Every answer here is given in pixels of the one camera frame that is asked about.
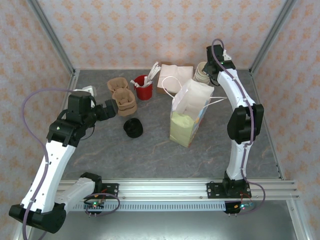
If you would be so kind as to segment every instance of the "white cup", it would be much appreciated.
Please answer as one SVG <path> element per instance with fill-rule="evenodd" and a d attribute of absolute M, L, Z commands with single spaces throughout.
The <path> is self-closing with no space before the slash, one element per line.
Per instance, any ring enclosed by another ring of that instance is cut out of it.
<path fill-rule="evenodd" d="M 202 61 L 198 64 L 197 68 L 195 69 L 193 79 L 196 82 L 204 83 L 204 84 L 208 85 L 210 83 L 210 78 L 202 71 L 202 69 L 204 69 L 206 63 L 207 62 Z"/>

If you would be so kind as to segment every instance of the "string handle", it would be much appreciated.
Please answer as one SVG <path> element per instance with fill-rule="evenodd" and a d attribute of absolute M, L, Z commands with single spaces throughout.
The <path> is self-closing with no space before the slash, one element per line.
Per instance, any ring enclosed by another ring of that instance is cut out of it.
<path fill-rule="evenodd" d="M 227 99 L 227 97 L 225 97 L 225 96 L 211 96 L 210 98 L 211 98 L 211 99 L 220 99 L 220 100 L 211 102 L 211 103 L 205 105 L 202 109 L 204 109 L 205 107 L 208 107 L 208 106 L 211 105 L 211 104 L 216 104 L 216 103 L 218 103 L 218 102 L 221 102 L 221 101 Z"/>
<path fill-rule="evenodd" d="M 181 85 L 181 83 L 179 82 L 178 78 L 176 78 L 176 77 L 174 77 L 174 76 L 166 76 L 166 77 L 162 80 L 161 86 L 162 86 L 163 90 L 164 90 L 170 97 L 172 97 L 172 98 L 174 99 L 175 97 L 172 96 L 172 95 L 165 89 L 165 87 L 164 87 L 164 80 L 166 80 L 167 78 L 174 78 L 174 79 L 176 79 L 176 80 L 178 81 L 179 85 L 180 85 L 180 89 L 182 89 L 182 85 Z"/>

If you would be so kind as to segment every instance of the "red cup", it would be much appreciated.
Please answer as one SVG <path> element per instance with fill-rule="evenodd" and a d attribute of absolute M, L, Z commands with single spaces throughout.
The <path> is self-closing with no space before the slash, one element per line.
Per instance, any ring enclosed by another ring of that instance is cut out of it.
<path fill-rule="evenodd" d="M 145 76 L 147 75 L 138 76 L 134 81 L 140 86 L 143 86 L 145 84 Z M 134 90 L 136 91 L 136 96 L 140 100 L 146 101 L 152 97 L 152 83 L 147 87 L 134 86 Z"/>

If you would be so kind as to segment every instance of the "gray floor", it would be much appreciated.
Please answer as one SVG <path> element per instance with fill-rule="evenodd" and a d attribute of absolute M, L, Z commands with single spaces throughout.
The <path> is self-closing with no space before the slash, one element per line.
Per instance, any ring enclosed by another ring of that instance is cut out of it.
<path fill-rule="evenodd" d="M 33 229 L 30 240 L 42 231 Z M 70 212 L 44 240 L 296 240 L 285 201 L 266 201 L 256 212 L 228 217 L 214 212 L 116 212 L 88 217 Z"/>
<path fill-rule="evenodd" d="M 148 74 L 148 70 L 81 70 L 76 88 L 96 87 L 96 100 L 102 103 L 111 98 L 107 81 L 115 77 L 128 80 Z M 238 71 L 248 94 L 256 100 L 251 77 L 247 70 Z M 215 87 L 214 96 L 226 96 L 221 86 Z M 228 100 L 208 107 L 203 121 L 189 148 L 169 140 L 172 99 L 157 94 L 148 101 L 137 99 L 137 112 L 128 117 L 116 116 L 97 122 L 95 132 L 81 141 L 70 159 L 64 179 L 77 179 L 84 172 L 103 178 L 223 178 L 229 164 L 231 141 L 227 123 L 232 114 Z M 129 138 L 123 125 L 130 118 L 140 119 L 143 135 Z M 265 126 L 254 142 L 247 163 L 249 178 L 278 178 L 275 159 Z"/>

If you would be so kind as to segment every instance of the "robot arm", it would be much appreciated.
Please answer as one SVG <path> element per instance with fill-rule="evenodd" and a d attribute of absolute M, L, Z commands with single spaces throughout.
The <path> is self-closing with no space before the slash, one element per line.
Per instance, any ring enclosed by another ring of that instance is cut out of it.
<path fill-rule="evenodd" d="M 203 71 L 210 77 L 211 81 L 217 81 L 224 89 L 233 110 L 227 125 L 228 136 L 231 139 L 231 155 L 229 166 L 226 169 L 222 181 L 223 191 L 227 197 L 237 198 L 240 192 L 247 192 L 249 186 L 244 180 L 246 177 L 246 165 L 252 144 L 251 137 L 251 118 L 254 120 L 253 140 L 259 135 L 264 115 L 264 108 L 248 95 L 241 81 L 238 78 L 237 70 L 232 59 L 225 49 L 220 45 L 213 46 L 213 52 L 217 60 L 234 77 L 232 79 L 216 62 L 212 54 L 212 46 L 207 47 L 207 63 Z M 253 116 L 250 116 L 250 104 Z"/>
<path fill-rule="evenodd" d="M 250 103 L 251 106 L 255 104 L 255 101 L 252 100 L 252 98 L 248 95 L 246 90 L 244 89 L 243 85 L 241 84 L 237 70 L 235 69 L 228 69 L 228 71 L 238 80 L 240 83 L 240 86 L 242 90 L 245 93 L 246 99 Z M 239 109 L 240 106 L 242 107 L 248 107 L 247 103 L 245 102 L 237 84 L 235 81 L 231 79 L 231 77 L 224 71 L 219 72 L 217 76 L 217 82 L 221 85 L 221 87 L 224 89 L 230 103 L 232 106 L 232 110 L 235 111 Z M 243 141 L 240 144 L 238 144 L 234 139 L 231 140 L 231 156 L 230 156 L 230 162 L 229 166 L 226 169 L 226 174 L 231 180 L 241 180 L 243 179 L 241 174 L 241 163 L 242 158 L 244 155 L 244 146 L 245 144 L 248 144 L 250 141 Z M 244 168 L 243 168 L 243 174 L 246 176 L 246 165 L 247 160 L 249 156 L 249 151 L 252 145 L 248 145 L 245 152 L 245 161 L 244 161 Z"/>
<path fill-rule="evenodd" d="M 106 107 L 102 104 L 97 105 L 91 93 L 95 93 L 93 87 L 72 92 L 68 97 L 67 109 L 63 110 L 49 127 L 46 143 L 48 169 L 27 217 L 27 225 L 31 227 L 56 233 L 64 223 L 67 213 L 79 200 L 102 190 L 101 177 L 85 173 L 73 186 L 56 196 L 66 165 L 80 139 L 85 136 L 86 130 L 94 127 L 96 121 L 113 118 L 118 112 L 115 100 L 107 100 Z M 46 164 L 46 159 L 43 157 L 25 198 L 21 204 L 11 206 L 9 215 L 14 219 L 23 222 L 27 206 L 40 184 Z"/>

